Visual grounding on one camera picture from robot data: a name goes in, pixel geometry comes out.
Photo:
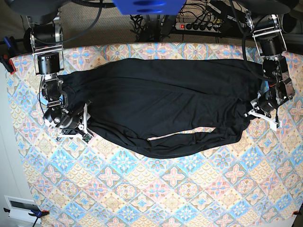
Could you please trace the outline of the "robot arm image right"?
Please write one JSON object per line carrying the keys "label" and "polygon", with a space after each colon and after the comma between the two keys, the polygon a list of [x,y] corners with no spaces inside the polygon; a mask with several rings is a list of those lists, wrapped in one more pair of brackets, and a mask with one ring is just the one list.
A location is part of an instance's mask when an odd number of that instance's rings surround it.
{"label": "robot arm image right", "polygon": [[246,10],[245,17],[258,54],[263,58],[263,76],[272,80],[268,82],[268,91],[253,101],[256,105],[254,109],[257,113],[263,112],[266,117],[270,117],[271,111],[278,109],[295,96],[286,58],[282,55],[287,48],[278,15],[262,16]]}

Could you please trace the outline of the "robot arm image left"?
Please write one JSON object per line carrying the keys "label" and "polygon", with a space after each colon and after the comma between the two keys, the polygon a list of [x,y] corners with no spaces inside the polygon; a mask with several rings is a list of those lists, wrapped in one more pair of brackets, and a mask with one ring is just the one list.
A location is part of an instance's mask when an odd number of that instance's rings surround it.
{"label": "robot arm image left", "polygon": [[43,121],[49,128],[60,129],[58,138],[80,138],[88,141],[92,133],[88,130],[88,105],[68,110],[68,96],[62,89],[63,80],[58,73],[64,69],[62,25],[60,12],[27,17],[29,40],[34,58],[34,72],[41,77],[38,97],[47,101],[43,110]]}

